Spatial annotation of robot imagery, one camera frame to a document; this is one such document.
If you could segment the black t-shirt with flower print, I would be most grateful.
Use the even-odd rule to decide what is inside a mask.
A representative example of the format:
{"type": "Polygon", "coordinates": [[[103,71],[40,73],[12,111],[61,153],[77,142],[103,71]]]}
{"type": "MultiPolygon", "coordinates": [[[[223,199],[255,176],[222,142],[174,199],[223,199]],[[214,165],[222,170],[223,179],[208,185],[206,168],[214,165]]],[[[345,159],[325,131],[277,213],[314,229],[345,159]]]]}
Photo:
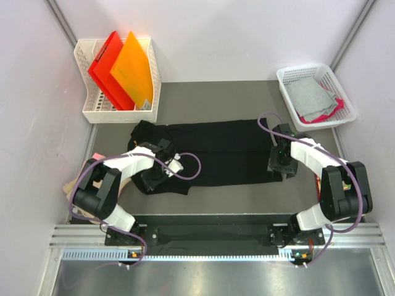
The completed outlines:
{"type": "Polygon", "coordinates": [[[127,149],[161,139],[181,154],[181,175],[158,185],[153,194],[188,194],[191,187],[218,187],[281,182],[282,175],[268,170],[271,135],[260,128],[266,119],[213,123],[154,125],[140,121],[131,133],[127,149]]]}

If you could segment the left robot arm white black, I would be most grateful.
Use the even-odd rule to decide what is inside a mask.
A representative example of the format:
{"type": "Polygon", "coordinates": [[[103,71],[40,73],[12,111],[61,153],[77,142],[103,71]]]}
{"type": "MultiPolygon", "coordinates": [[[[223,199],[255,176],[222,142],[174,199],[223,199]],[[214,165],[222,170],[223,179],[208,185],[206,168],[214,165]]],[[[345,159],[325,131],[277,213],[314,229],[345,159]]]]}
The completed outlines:
{"type": "Polygon", "coordinates": [[[136,218],[119,205],[121,183],[139,175],[151,191],[182,170],[180,154],[164,139],[158,144],[144,142],[121,155],[91,158],[70,193],[69,210],[87,213],[79,218],[108,226],[126,244],[141,242],[136,218]]]}

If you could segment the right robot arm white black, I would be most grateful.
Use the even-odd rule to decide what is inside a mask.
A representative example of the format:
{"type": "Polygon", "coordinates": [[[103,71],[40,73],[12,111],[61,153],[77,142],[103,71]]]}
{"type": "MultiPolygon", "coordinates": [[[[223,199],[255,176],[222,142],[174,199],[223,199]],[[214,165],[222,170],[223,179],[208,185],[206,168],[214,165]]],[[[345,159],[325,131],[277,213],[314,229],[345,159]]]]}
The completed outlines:
{"type": "Polygon", "coordinates": [[[294,134],[289,124],[274,129],[276,146],[272,147],[268,171],[292,178],[298,164],[309,168],[320,180],[318,203],[293,214],[287,222],[288,237],[295,244],[304,243],[315,231],[327,224],[357,218],[373,210],[366,167],[332,156],[305,133],[294,134]]]}

